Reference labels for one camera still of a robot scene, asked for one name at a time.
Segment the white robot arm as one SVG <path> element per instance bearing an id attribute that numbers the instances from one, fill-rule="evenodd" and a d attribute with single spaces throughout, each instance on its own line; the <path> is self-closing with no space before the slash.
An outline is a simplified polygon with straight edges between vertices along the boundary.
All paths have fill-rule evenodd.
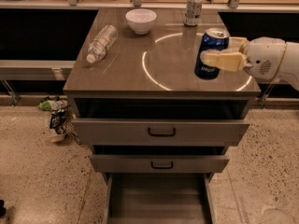
<path id="1" fill-rule="evenodd" d="M 299 90 L 299 44 L 280 38 L 230 37 L 227 49 L 207 49 L 200 60 L 224 71 L 244 70 L 256 79 L 285 81 Z"/>

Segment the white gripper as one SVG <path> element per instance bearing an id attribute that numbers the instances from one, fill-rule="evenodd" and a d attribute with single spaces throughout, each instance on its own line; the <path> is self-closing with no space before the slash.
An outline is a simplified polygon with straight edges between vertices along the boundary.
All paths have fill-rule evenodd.
<path id="1" fill-rule="evenodd" d="M 286 42 L 271 37 L 260 37 L 249 42 L 245 37 L 231 36 L 228 48 L 234 52 L 215 49 L 202 51 L 200 60 L 205 65 L 229 72 L 237 72 L 244 68 L 255 78 L 270 80 L 278 70 Z"/>

